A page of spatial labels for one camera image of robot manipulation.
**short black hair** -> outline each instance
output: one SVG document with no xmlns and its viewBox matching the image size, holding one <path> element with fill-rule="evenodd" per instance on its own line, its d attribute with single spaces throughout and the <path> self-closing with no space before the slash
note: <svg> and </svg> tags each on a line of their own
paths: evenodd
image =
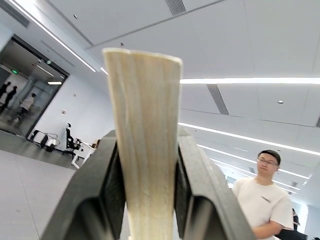
<svg viewBox="0 0 320 240">
<path fill-rule="evenodd" d="M 280 157 L 279 153 L 277 153 L 276 151 L 273 151 L 273 150 L 263 150 L 263 151 L 261 151 L 261 152 L 258 154 L 258 157 L 259 157 L 261 154 L 269 154 L 269 155 L 275 157 L 276 161 L 278 162 L 278 166 L 280 165 L 280 163 L 281 163 L 281 157 Z"/>
</svg>

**wooden plank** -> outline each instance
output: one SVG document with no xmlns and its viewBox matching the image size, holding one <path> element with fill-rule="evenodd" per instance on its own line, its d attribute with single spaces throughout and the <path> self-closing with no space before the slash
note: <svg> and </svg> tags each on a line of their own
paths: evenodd
<svg viewBox="0 0 320 240">
<path fill-rule="evenodd" d="M 171 240 L 182 61 L 103 50 L 132 240 Z"/>
</svg>

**ceiling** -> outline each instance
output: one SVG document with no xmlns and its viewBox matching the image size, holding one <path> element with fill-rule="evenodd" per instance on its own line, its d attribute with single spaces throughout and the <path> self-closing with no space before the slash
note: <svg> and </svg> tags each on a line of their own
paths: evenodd
<svg viewBox="0 0 320 240">
<path fill-rule="evenodd" d="M 320 1 L 183 0 L 185 13 L 172 15 L 165 0 L 15 0 L 93 66 L 93 73 L 39 26 L 24 28 L 0 9 L 0 22 L 70 74 L 105 89 L 102 49 L 127 49 L 180 57 L 184 78 L 318 77 Z M 317 85 L 219 84 L 229 115 L 220 113 L 208 86 L 183 85 L 179 121 L 241 136 L 320 152 Z M 319 156 L 188 128 L 211 158 L 246 171 L 263 149 L 279 150 L 275 179 L 297 183 L 297 201 L 320 208 Z M 233 168 L 222 170 L 243 177 Z"/>
</svg>

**person walking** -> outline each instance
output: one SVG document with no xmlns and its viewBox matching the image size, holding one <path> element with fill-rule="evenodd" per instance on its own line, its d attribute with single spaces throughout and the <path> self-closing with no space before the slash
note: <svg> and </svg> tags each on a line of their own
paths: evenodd
<svg viewBox="0 0 320 240">
<path fill-rule="evenodd" d="M 0 107 L 0 114 L 2 114 L 3 113 L 3 111 L 6 109 L 6 107 L 9 105 L 9 102 L 11 101 L 11 99 L 14 97 L 14 95 L 17 93 L 17 86 L 14 86 L 13 87 L 13 90 L 12 91 L 10 91 L 8 94 L 7 94 L 7 96 L 6 96 L 6 98 L 5 98 L 5 102 L 4 102 L 4 104 Z"/>
<path fill-rule="evenodd" d="M 294 229 L 289 195 L 273 182 L 280 163 L 276 151 L 264 150 L 257 156 L 257 176 L 234 183 L 234 195 L 258 240 L 273 240 L 282 229 Z"/>
<path fill-rule="evenodd" d="M 29 112 L 29 109 L 35 102 L 36 94 L 32 93 L 31 96 L 25 98 L 22 103 L 20 104 L 17 111 L 12 115 L 11 120 L 9 122 L 13 122 L 18 117 L 22 118 L 24 114 Z"/>
<path fill-rule="evenodd" d="M 292 208 L 292 215 L 293 215 L 293 228 L 295 231 L 298 231 L 298 226 L 300 226 L 299 217 L 293 208 Z"/>
<path fill-rule="evenodd" d="M 7 92 L 7 88 L 8 88 L 10 85 L 11 85 L 11 82 L 8 81 L 7 83 L 3 84 L 3 85 L 0 87 L 0 99 L 1 99 L 2 95 Z"/>
</svg>

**black bag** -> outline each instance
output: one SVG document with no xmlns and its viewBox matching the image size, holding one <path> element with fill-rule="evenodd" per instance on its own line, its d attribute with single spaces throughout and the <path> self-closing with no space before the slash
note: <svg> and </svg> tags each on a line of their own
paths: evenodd
<svg viewBox="0 0 320 240">
<path fill-rule="evenodd" d="M 281 240 L 307 240 L 308 236 L 293 230 L 282 229 L 281 232 L 276 235 L 278 239 Z"/>
</svg>

